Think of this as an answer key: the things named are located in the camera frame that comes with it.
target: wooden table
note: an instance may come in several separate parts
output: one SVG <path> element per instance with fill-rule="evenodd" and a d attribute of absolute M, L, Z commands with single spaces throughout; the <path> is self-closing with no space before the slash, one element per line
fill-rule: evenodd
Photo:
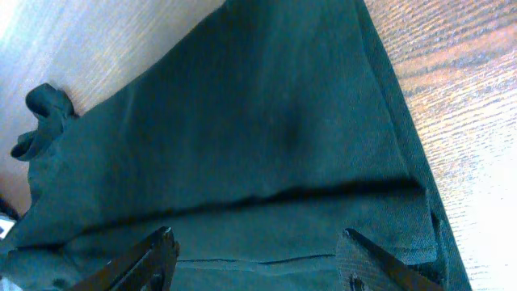
<path fill-rule="evenodd" d="M 0 192 L 30 204 L 27 164 L 9 158 L 36 126 L 42 82 L 79 113 L 174 46 L 222 0 L 0 1 Z M 393 63 L 475 289 L 515 286 L 517 2 L 367 0 Z"/>

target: cloth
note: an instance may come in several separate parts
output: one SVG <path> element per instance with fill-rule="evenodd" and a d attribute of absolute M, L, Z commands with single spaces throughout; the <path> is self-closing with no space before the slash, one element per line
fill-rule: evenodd
<path fill-rule="evenodd" d="M 345 227 L 469 289 L 360 0 L 227 1 L 81 118 L 48 84 L 27 107 L 38 129 L 11 154 L 32 206 L 0 242 L 23 289 L 71 286 L 160 226 L 182 245 L 173 289 L 341 289 Z"/>

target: wood grain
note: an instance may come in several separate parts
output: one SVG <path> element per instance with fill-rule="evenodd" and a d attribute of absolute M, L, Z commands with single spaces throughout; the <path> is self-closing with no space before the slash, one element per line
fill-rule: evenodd
<path fill-rule="evenodd" d="M 80 113 L 145 71 L 223 0 L 0 1 L 0 193 L 30 204 L 9 157 L 42 82 Z M 366 0 L 475 289 L 510 289 L 517 257 L 515 0 Z"/>

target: wooden surface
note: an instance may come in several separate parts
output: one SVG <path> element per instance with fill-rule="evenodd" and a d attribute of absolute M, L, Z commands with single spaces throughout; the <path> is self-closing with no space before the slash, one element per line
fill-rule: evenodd
<path fill-rule="evenodd" d="M 84 113 L 135 78 L 223 0 L 0 1 L 0 193 L 27 210 L 9 158 L 50 82 Z M 367 0 L 399 77 L 475 289 L 515 286 L 517 3 Z"/>

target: folded fabric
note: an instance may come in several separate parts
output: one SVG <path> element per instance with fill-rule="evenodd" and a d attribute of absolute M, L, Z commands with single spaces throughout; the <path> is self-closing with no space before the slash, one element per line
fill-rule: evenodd
<path fill-rule="evenodd" d="M 32 206 L 0 242 L 24 289 L 71 286 L 160 226 L 182 244 L 173 289 L 341 288 L 345 227 L 469 288 L 359 0 L 228 1 L 83 117 L 47 84 L 27 107 L 38 129 L 11 154 Z"/>

